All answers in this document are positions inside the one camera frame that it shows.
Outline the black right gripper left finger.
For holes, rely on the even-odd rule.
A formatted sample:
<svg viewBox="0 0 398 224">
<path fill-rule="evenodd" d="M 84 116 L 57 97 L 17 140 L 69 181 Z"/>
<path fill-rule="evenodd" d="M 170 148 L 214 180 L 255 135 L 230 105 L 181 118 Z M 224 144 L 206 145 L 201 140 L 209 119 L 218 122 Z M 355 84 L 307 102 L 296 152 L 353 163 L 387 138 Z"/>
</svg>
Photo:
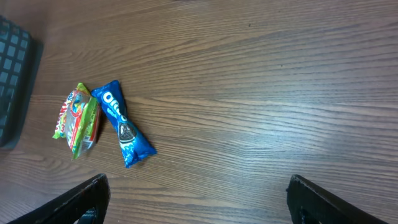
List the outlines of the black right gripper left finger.
<svg viewBox="0 0 398 224">
<path fill-rule="evenodd" d="M 9 224 L 102 224 L 110 196 L 106 174 L 98 174 Z"/>
</svg>

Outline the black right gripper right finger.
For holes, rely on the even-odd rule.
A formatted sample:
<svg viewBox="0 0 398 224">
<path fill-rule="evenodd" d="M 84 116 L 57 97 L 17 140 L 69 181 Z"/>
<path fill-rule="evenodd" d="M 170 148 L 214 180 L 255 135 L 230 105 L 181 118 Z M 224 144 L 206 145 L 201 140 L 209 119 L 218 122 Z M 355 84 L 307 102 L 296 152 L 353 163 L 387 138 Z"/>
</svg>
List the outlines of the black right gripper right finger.
<svg viewBox="0 0 398 224">
<path fill-rule="evenodd" d="M 293 223 L 383 223 L 301 175 L 290 178 L 287 206 Z"/>
</svg>

